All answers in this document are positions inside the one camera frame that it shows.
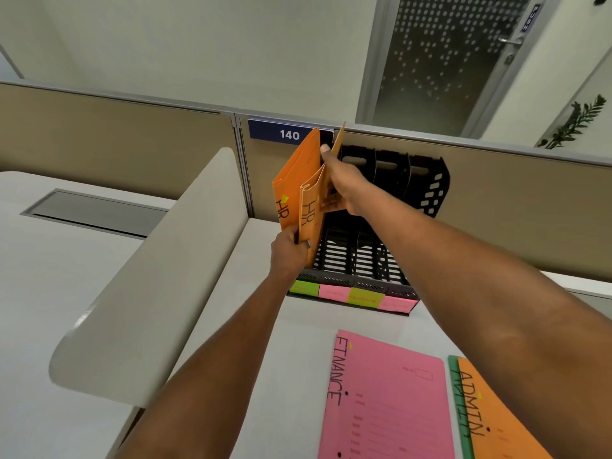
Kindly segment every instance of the orange folder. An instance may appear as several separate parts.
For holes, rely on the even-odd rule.
[[[475,459],[551,459],[463,357],[457,358]]]
[[[333,143],[332,153],[338,155],[344,124]],[[315,128],[297,147],[287,164],[272,181],[281,229],[299,225],[299,241],[310,240],[306,267],[312,267],[321,241],[324,214],[321,203],[329,194],[329,174],[320,165],[319,129]]]

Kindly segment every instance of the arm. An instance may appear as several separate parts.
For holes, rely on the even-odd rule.
[[[363,216],[442,330],[555,457],[612,454],[612,321],[538,270],[410,208],[322,147],[338,194]]]
[[[280,305],[306,264],[295,232],[279,233],[267,278],[164,386],[118,458],[230,456]]]

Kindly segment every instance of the beige partition panel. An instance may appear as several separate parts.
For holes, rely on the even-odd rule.
[[[276,219],[272,179],[295,146],[251,139],[241,120],[255,216]],[[612,280],[612,168],[347,131],[344,143],[443,157],[438,219],[543,270]]]
[[[178,199],[222,147],[229,115],[0,84],[0,171]]]

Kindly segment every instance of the pink folder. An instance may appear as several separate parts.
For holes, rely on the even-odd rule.
[[[444,363],[338,331],[319,459],[455,457]]]

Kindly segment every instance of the yellow-green sticky note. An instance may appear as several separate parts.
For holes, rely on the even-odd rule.
[[[366,308],[378,308],[378,305],[383,300],[384,294],[375,291],[364,290],[362,288],[351,288],[346,302],[348,304],[356,304]]]
[[[302,295],[318,296],[319,284],[309,281],[296,280],[289,292],[300,293]]]

